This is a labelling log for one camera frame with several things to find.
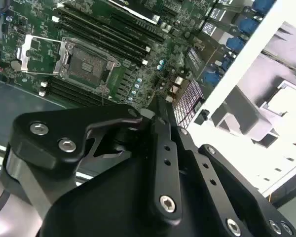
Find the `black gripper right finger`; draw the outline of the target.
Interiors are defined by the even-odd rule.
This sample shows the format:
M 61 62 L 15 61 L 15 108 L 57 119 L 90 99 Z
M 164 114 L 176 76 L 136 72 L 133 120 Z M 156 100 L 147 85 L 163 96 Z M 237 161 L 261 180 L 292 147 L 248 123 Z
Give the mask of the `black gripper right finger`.
M 295 227 L 236 168 L 209 144 L 196 147 L 177 126 L 166 104 L 179 164 L 196 191 L 189 205 L 204 222 L 202 237 L 296 237 Z

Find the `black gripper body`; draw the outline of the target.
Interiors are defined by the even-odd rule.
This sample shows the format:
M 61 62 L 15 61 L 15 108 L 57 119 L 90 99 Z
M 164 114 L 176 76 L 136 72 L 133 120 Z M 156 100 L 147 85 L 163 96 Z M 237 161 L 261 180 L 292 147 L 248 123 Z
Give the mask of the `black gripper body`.
M 130 158 L 62 196 L 43 221 L 43 237 L 200 237 L 204 222 L 171 127 L 155 125 Z

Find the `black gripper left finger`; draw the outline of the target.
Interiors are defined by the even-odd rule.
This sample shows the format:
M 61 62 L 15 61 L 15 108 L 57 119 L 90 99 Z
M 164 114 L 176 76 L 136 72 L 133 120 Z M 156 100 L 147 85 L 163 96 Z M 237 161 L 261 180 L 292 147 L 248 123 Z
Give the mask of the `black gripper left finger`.
M 19 115 L 5 170 L 45 219 L 62 196 L 133 158 L 155 125 L 171 127 L 166 104 L 156 98 L 143 114 L 115 104 Z

